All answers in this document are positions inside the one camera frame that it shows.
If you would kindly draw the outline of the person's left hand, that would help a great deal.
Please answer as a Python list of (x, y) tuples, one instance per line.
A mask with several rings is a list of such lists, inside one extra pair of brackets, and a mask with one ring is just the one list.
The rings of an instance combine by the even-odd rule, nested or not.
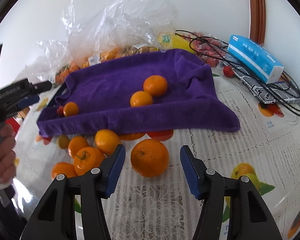
[(12, 136), (12, 126), (5, 124), (0, 130), (3, 141), (0, 144), (0, 183), (5, 184), (12, 181), (16, 176), (16, 166), (14, 160), (16, 154), (13, 150), (15, 147), (15, 138)]

